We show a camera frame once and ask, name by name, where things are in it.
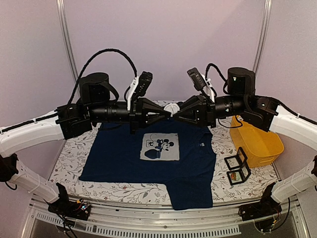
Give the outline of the navy blue printed t-shirt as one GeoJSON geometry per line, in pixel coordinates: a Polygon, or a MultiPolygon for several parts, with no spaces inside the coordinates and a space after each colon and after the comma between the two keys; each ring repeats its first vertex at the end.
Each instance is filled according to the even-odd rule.
{"type": "Polygon", "coordinates": [[[216,153],[207,127],[172,119],[131,134],[103,123],[79,177],[88,182],[157,183],[175,210],[211,208],[216,153]]]}

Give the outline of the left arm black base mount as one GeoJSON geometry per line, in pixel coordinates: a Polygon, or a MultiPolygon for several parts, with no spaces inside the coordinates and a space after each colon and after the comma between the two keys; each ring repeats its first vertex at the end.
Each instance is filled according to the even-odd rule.
{"type": "Polygon", "coordinates": [[[71,201],[66,188],[60,183],[56,183],[56,185],[59,191],[58,200],[49,203],[48,211],[60,216],[87,221],[91,212],[90,202],[84,201],[82,198],[71,201]]]}

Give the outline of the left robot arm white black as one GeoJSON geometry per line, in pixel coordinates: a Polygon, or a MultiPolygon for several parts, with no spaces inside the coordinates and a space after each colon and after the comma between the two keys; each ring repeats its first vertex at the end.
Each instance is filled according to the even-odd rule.
{"type": "Polygon", "coordinates": [[[98,123],[128,123],[131,133],[170,117],[170,112],[144,98],[153,75],[143,72],[133,79],[129,101],[119,101],[118,92],[103,72],[79,79],[80,98],[75,104],[58,107],[40,118],[0,129],[0,180],[26,189],[70,215],[73,203],[66,188],[47,181],[27,168],[17,152],[49,141],[68,140],[93,129],[98,123]]]}

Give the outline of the round white blue brooch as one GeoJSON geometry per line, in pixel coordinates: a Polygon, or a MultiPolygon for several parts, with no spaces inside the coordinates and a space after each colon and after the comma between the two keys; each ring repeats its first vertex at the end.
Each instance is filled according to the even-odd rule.
{"type": "Polygon", "coordinates": [[[171,115],[174,115],[180,110],[180,107],[176,103],[170,103],[164,107],[164,110],[171,113],[171,115]]]}

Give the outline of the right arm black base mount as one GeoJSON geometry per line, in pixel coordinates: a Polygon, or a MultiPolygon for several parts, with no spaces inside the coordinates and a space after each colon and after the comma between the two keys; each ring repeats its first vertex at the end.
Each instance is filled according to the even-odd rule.
{"type": "Polygon", "coordinates": [[[243,221],[262,218],[282,211],[280,203],[271,197],[274,185],[275,182],[266,187],[259,202],[245,204],[239,207],[238,215],[243,221]]]}

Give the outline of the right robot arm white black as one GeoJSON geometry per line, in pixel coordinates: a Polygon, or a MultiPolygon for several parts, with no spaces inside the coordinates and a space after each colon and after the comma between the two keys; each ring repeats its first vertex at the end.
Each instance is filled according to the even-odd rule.
{"type": "Polygon", "coordinates": [[[209,96],[204,91],[208,79],[202,77],[196,68],[187,73],[201,94],[181,104],[173,115],[176,120],[213,128],[219,119],[240,116],[258,129],[285,135],[316,150],[317,123],[295,113],[276,98],[257,96],[253,71],[242,67],[229,68],[227,77],[223,78],[225,96],[222,97],[209,96]]]}

